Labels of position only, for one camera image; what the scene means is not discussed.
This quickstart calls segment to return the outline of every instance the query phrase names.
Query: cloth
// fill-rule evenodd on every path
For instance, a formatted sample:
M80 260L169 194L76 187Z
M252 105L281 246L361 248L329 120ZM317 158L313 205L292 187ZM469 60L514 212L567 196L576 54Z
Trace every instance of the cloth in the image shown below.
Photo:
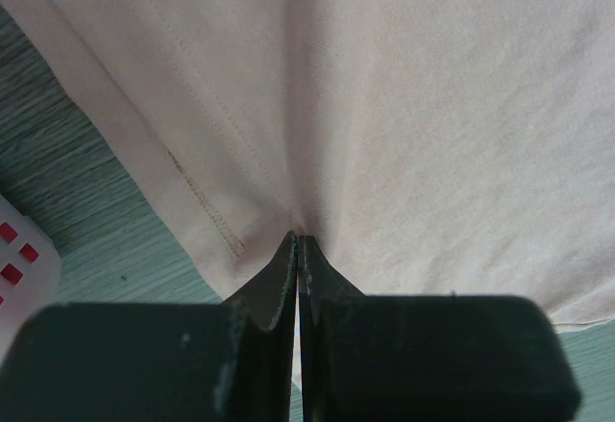
M0 0L223 297L289 229L366 293L615 312L615 0Z

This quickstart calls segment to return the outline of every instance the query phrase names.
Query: perforated white container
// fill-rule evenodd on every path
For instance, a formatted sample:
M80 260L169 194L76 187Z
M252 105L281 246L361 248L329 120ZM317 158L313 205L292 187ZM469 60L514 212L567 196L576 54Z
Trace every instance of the perforated white container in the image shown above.
M53 301L61 268L51 240L0 195L0 360L26 319Z

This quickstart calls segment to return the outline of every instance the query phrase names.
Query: beige cloth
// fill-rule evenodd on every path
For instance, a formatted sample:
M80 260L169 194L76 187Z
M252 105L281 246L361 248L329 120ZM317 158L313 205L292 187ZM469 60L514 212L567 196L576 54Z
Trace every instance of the beige cloth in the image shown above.
M284 233L368 293L615 312L615 0L0 0L228 296Z

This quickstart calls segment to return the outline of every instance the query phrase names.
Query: stitching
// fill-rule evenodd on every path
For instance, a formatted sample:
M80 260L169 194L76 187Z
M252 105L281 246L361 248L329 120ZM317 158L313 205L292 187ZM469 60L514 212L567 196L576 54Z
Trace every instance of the stitching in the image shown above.
M164 144L164 142L160 139L160 137L158 136L158 133L156 132L156 130L152 127L151 123L149 122L149 120L143 116L143 114L141 113L141 111L139 110L138 106L135 104L135 102L131 99L131 97L128 96L128 94L126 93L126 91L124 90L124 88L118 84L115 79L112 77L112 75L109 73L109 71L107 70L107 68L103 65L103 63L100 61L100 59L98 58L98 56L96 55L96 53L92 50L92 48L89 46L89 44L86 42L86 40L77 32L77 30L75 29L75 27L73 26L73 24L70 22L70 20L66 17L66 15L64 14L63 10L60 9L60 7L58 7L58 5L54 2L54 0L47 0L50 7L52 7L55 12L58 14L58 17L60 19L63 20L63 22L65 23L66 27L73 33L74 37L80 41L86 52L91 56L91 58L98 64L98 66L100 67L101 72L103 72L109 79L109 81L117 88L118 92L126 99L126 102L129 106L131 106L133 108L133 110L135 110L135 112L138 114L138 116L140 117L141 121L148 125L150 127L150 129L152 130L153 134L156 136L156 138L160 141L160 143ZM170 152L168 152L171 159L174 160L175 166L178 169L178 172L180 173L180 175L182 176L182 178L184 178L184 180L186 180L187 176L182 174L182 170L184 170L184 168L177 162L177 160L175 160L175 158L173 157L173 155L171 155ZM222 238L225 240L225 242L229 245L229 249L233 252L233 254L238 257L238 248L243 249L245 246L243 245L243 243L241 242L241 240L236 237L234 235L234 233L230 230L229 226L226 224L226 222L224 222L224 219L222 218L222 216L219 215L219 213L215 210L215 208L213 207L213 205L209 202L209 200L207 199L207 197L205 196L205 194L203 193L203 191L201 191L198 187L193 188L193 186L190 185L190 183L187 183L188 186L190 186L190 189L192 190L192 192L196 195L197 199L199 200L199 204L201 205L201 207L203 207L204 203L209 203L209 209L210 211L208 211L207 209L204 208L204 211L206 212L206 214L208 215L208 217L211 219L212 223L214 224L214 227L216 228L216 230L218 231L218 233L220 233L220 235L222 236ZM226 229L227 233L223 234L222 231L223 229Z
M227 222L224 220L222 215L220 215L220 213L215 209L211 201L208 199L207 195L194 182L192 177L190 177L190 175L177 161L173 154L168 150L167 152L169 154L169 157L175 164L175 167L177 167L178 172L182 175L182 178L188 184L194 196L196 196L196 198L198 199L199 204L201 205L205 213L208 215L208 217L211 219L211 222L213 222L213 225L215 226L218 233L220 233L222 238L226 241L233 254L236 257L239 257L239 255L245 250L245 246L243 245L243 243L239 240L237 236L235 236L235 234L233 233Z
M171 28L171 26L169 25L169 23L164 19L164 16L162 15L159 7L156 5L156 2L154 0L148 0L149 3L152 5L152 7L154 8L154 11L156 12L156 14L158 15L160 21L162 22L162 24L164 25L164 27L167 29L168 33L171 35L171 37L173 38L173 40L177 43L177 45L179 45L179 47L188 55L188 57L192 60L193 59L193 55L192 53L187 49L187 47L185 46L184 42L178 37L177 34L174 33L173 29ZM136 11L135 7L131 6L131 10L133 11L133 13L135 14L136 17L139 17L138 12ZM231 147L231 144L229 143L228 139L224 136L224 134L221 132L220 128L218 127L218 125L216 124L215 120L213 119L212 116L210 116L208 114L208 111L206 110L205 106L203 105L203 103L201 102L201 100L199 100L199 98L196 96L196 94L194 93L194 89L193 87L190 86L190 84L188 83L188 81L182 76L181 72L178 70L177 66L175 66L170 59L166 56L166 54L164 52L161 52L164 60L171 66L171 68L173 69L173 71L175 72L175 74L180 78L180 80L182 81L182 84L184 84L185 88L188 90L188 93L191 95L192 99L197 103L197 105L199 106L199 108L201 109L201 111L203 112L203 114L209 119L209 122L211 122L211 124L213 125L213 128L215 129L216 133L218 135L220 135L220 137L224 140L224 142L227 144L227 146L229 147L230 151L232 152L234 159L237 161L237 163L240 165L241 169L243 170L244 174L246 175L246 177L248 178L248 180L250 181L250 183L252 185L254 185L256 187L256 189L258 190L258 192L261 192L260 187L256 184L256 182L252 179L252 177L250 176L250 174L248 173L247 168L245 167L245 165L243 164L243 162L240 160L239 156L236 154L235 150L233 149L233 147ZM205 75L203 74L203 72L197 67L196 69L196 73L197 75L201 78L201 80L203 81L203 83L205 84L205 87L207 88L207 90L209 91L210 95L213 97L213 99L215 100L216 104L218 105L218 108L220 109L220 111L225 115L226 119L229 121L229 123L231 124L231 127L233 128L233 130L237 133L237 135L239 136L240 140L247 146L250 154L252 155L252 158L257 162L258 167L260 168L260 170L262 171L263 175L265 176L265 178L267 179L267 181L269 181L270 183L272 183L274 185L274 189L275 192L278 196L278 198L280 198L280 200L282 201L284 207L286 208L286 218L288 220L288 224L290 225L291 219L290 219L290 207L288 206L288 202L284 199L283 195L280 193L280 188L278 187L278 185L276 184L276 182L273 180L273 178L271 177L271 175L269 174L269 172L267 171L267 169L264 167L264 164L262 163L262 161L260 160L260 157L257 155L256 151L254 150L254 148L252 147L252 145L246 140L245 136L243 135L243 133L241 132L241 130L239 129L239 126L236 124L236 122L234 121L233 117L231 116L231 113L229 112L229 110L226 108L226 106L223 105L222 101L220 100L220 98L218 97L218 95L215 93L215 91L213 90L213 87L211 86L211 84L209 83L209 81L207 80L207 78L205 77Z

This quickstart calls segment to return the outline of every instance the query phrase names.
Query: table surface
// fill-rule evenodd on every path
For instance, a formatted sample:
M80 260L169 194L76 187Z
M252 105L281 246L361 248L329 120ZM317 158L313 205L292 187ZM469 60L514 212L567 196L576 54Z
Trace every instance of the table surface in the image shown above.
M0 194L54 241L59 301L220 301L2 9ZM584 393L578 420L613 418L615 322L562 341ZM291 420L301 420L296 388Z

